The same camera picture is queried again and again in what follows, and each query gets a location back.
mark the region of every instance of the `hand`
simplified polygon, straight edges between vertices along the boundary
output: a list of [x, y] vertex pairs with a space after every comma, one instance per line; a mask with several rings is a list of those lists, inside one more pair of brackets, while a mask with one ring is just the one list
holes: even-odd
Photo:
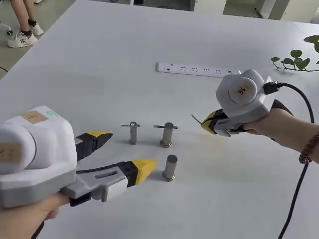
[[269, 114], [261, 120], [246, 123], [244, 129], [251, 134], [261, 134], [276, 140], [285, 133], [286, 126], [290, 126], [294, 117], [285, 110], [272, 109]]
[[69, 198], [61, 194], [34, 204], [0, 211], [0, 239], [30, 239], [44, 220], [55, 218]]

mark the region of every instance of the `power strip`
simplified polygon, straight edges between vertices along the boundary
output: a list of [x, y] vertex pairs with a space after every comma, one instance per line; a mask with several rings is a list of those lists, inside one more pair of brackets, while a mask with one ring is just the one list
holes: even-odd
[[241, 74], [239, 70], [231, 70], [226, 68], [195, 66], [172, 63], [156, 63], [156, 71], [166, 73], [177, 73], [195, 76], [210, 76], [223, 78], [230, 74]]

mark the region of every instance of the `white table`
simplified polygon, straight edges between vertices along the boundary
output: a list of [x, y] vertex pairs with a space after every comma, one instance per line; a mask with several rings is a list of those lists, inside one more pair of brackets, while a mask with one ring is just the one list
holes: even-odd
[[[77, 1], [0, 81], [0, 120], [48, 105], [75, 134], [110, 130], [113, 138], [80, 168], [137, 158], [159, 161], [145, 183], [109, 203], [64, 207], [41, 239], [274, 239], [286, 219], [302, 166], [298, 154], [248, 134], [204, 132], [191, 118], [219, 108], [220, 79], [155, 72], [174, 62], [253, 68], [300, 87], [318, 111], [318, 74], [283, 73], [270, 62], [294, 48], [318, 59], [292, 22], [197, 14], [103, 2]], [[282, 89], [278, 98], [308, 120], [305, 103]], [[139, 143], [128, 145], [137, 121]], [[173, 146], [159, 146], [162, 130], [179, 126]], [[161, 179], [169, 154], [179, 158], [176, 179]], [[319, 168], [312, 163], [285, 238], [319, 235]]]

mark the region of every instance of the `black wire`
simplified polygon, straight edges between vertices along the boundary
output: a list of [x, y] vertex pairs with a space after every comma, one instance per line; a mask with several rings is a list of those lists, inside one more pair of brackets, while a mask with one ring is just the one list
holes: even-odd
[[7, 69], [5, 69], [5, 68], [3, 68], [3, 67], [1, 67], [1, 66], [0, 66], [0, 69], [3, 69], [5, 72], [8, 72]]
[[103, 170], [108, 169], [108, 168], [113, 168], [114, 166], [115, 166], [115, 164], [111, 164], [111, 165], [103, 166], [100, 168], [90, 168], [90, 169], [85, 169], [85, 170], [78, 170], [78, 171], [76, 171], [76, 174], [99, 172], [99, 171], [103, 171]]
[[308, 100], [308, 98], [306, 97], [306, 95], [299, 89], [297, 88], [296, 86], [293, 86], [291, 84], [288, 84], [288, 83], [278, 83], [276, 84], [276, 86], [279, 86], [279, 87], [282, 87], [282, 86], [286, 86], [290, 89], [293, 89], [294, 91], [298, 92], [299, 95], [301, 95], [301, 97], [305, 100], [306, 102], [306, 105], [307, 105], [307, 108], [308, 108], [308, 111], [309, 111], [309, 115], [310, 115], [310, 122], [311, 123], [315, 123], [315, 117], [314, 117], [314, 113], [313, 113], [313, 109], [311, 108], [311, 105], [310, 105], [310, 102]]
[[[288, 84], [288, 83], [278, 83], [276, 84], [276, 86], [278, 88], [282, 87], [282, 86], [286, 86], [290, 89], [293, 89], [294, 91], [298, 92], [299, 95], [301, 95], [301, 97], [305, 100], [306, 102], [306, 105], [307, 105], [307, 108], [308, 108], [308, 111], [309, 111], [309, 115], [310, 115], [310, 121], [311, 123], [315, 123], [315, 118], [314, 118], [314, 113], [313, 113], [313, 110], [311, 108], [311, 105], [310, 105], [310, 102], [308, 100], [308, 98], [306, 97], [306, 95], [299, 89], [297, 88], [296, 86], [293, 86], [291, 84]], [[298, 193], [300, 191], [300, 187], [301, 187], [301, 184], [303, 183], [303, 180], [304, 180], [304, 177], [305, 177], [305, 174], [307, 172], [307, 169], [308, 169], [308, 166], [309, 166], [309, 163], [306, 163], [304, 168], [303, 168], [303, 171], [301, 172], [301, 175], [300, 175], [300, 178], [298, 180], [298, 183], [297, 183], [297, 186], [296, 186], [296, 189], [295, 189], [295, 193], [294, 193], [294, 196], [293, 196], [293, 199], [292, 199], [292, 202], [291, 202], [291, 205], [290, 205], [290, 208], [289, 208], [289, 213], [288, 213], [288, 216], [287, 216], [287, 219], [286, 219], [286, 222], [278, 236], [278, 239], [282, 239], [286, 230], [287, 230], [287, 227], [290, 223], [290, 220], [293, 216], [293, 212], [294, 212], [294, 208], [295, 208], [295, 204], [296, 204], [296, 201], [297, 201], [297, 197], [298, 197]]]

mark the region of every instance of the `sneaker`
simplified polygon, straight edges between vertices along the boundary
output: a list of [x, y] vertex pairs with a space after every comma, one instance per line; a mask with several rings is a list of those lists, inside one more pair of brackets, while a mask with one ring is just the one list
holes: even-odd
[[33, 34], [31, 36], [24, 35], [21, 31], [18, 31], [16, 35], [8, 40], [8, 46], [12, 48], [21, 48], [26, 46], [33, 46], [38, 39]]
[[42, 35], [44, 33], [44, 31], [41, 29], [41, 27], [39, 26], [38, 23], [36, 23], [35, 26], [29, 26], [30, 30], [32, 31], [33, 35], [35, 36], [39, 36]]

